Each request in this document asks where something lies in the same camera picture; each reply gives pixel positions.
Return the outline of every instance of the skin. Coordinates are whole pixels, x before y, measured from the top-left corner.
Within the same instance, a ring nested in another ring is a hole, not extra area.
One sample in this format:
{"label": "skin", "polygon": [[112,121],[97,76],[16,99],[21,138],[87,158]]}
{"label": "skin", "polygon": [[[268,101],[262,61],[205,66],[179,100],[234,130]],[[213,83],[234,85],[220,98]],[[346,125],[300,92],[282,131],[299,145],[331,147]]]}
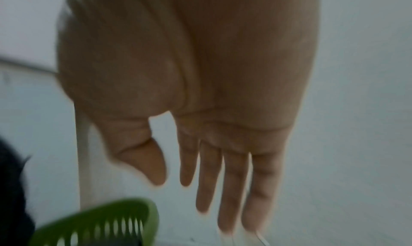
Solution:
{"label": "skin", "polygon": [[[183,186],[200,155],[206,213],[225,164],[218,225],[262,229],[315,55],[319,0],[67,0],[59,80],[113,158],[155,185],[164,156],[148,118],[170,111]],[[252,182],[242,194],[251,155]]]}

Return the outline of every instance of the plastic basket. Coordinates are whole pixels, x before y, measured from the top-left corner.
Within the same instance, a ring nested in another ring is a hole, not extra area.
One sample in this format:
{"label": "plastic basket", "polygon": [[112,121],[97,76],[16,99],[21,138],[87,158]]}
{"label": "plastic basket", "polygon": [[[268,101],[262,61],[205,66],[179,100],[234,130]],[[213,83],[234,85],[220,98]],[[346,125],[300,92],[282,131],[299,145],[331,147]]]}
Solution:
{"label": "plastic basket", "polygon": [[[143,230],[139,235],[140,222]],[[127,199],[46,225],[34,233],[30,246],[82,245],[139,236],[144,246],[151,246],[158,225],[159,214],[154,202],[143,198]]]}

